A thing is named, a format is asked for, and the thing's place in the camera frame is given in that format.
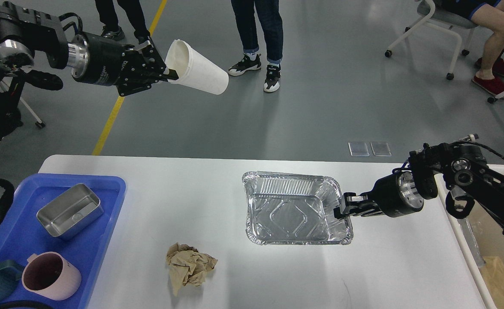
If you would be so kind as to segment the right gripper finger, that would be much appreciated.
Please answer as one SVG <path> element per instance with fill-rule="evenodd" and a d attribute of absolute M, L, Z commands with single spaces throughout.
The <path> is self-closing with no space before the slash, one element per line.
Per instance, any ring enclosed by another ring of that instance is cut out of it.
<path fill-rule="evenodd" d="M 342 202 L 345 206 L 372 206 L 374 200 L 370 198 L 371 192 L 356 194 L 355 192 L 345 192 L 342 196 Z"/>
<path fill-rule="evenodd" d="M 379 215 L 379 209 L 374 206 L 339 206 L 333 209 L 335 219 L 342 220 L 350 216 L 373 217 Z"/>

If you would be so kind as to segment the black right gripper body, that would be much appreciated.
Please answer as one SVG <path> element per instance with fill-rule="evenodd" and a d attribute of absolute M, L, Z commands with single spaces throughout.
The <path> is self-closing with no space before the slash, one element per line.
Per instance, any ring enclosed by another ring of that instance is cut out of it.
<path fill-rule="evenodd" d="M 370 199 L 391 218 L 419 212 L 424 198 L 419 194 L 411 172 L 398 172 L 375 182 Z"/>

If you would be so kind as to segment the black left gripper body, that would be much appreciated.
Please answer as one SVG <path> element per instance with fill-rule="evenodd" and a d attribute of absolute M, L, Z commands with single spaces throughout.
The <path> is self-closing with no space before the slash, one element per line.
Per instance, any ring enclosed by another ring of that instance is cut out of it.
<path fill-rule="evenodd" d="M 126 50 L 134 45 L 121 44 L 92 33 L 75 35 L 67 44 L 67 67 L 75 82 L 117 86 L 122 73 L 137 71 L 142 65 L 132 64 Z"/>

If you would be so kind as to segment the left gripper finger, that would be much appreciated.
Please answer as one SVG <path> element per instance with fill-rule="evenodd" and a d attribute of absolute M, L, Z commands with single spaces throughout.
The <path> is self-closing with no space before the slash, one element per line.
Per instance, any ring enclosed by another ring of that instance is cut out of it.
<path fill-rule="evenodd" d="M 145 72 L 145 71 L 130 71 L 122 73 L 117 81 L 117 91 L 119 96 L 130 96 L 151 88 L 152 84 L 158 82 L 171 82 L 179 79 L 176 71 L 162 72 Z"/>
<path fill-rule="evenodd" d="M 145 66 L 150 72 L 168 75 L 168 67 L 150 36 L 138 36 L 138 45 L 126 50 L 132 64 Z"/>

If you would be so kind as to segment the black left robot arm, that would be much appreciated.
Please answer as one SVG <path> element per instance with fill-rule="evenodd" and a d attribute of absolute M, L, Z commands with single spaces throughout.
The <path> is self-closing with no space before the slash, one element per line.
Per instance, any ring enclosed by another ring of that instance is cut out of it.
<path fill-rule="evenodd" d="M 71 16 L 76 21 L 63 25 Z M 18 104 L 25 84 L 51 91 L 63 87 L 55 74 L 33 68 L 37 51 L 45 53 L 52 68 L 71 68 L 76 82 L 115 86 L 121 97 L 180 77 L 152 40 L 136 47 L 123 45 L 82 27 L 73 12 L 54 16 L 9 1 L 0 5 L 0 141 L 23 125 Z"/>

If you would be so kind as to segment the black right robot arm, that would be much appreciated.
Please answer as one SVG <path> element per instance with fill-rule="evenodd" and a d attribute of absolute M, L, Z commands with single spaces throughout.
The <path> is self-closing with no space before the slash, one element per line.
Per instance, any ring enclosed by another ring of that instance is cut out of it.
<path fill-rule="evenodd" d="M 483 207 L 504 235 L 504 175 L 492 170 L 482 150 L 493 149 L 477 142 L 478 136 L 411 151 L 401 167 L 378 179 L 368 192 L 346 192 L 342 205 L 333 215 L 342 220 L 350 216 L 386 215 L 396 218 L 421 211 L 424 202 L 438 196 L 436 174 L 441 174 L 448 190 L 445 206 L 456 219 L 470 215 L 475 204 Z"/>

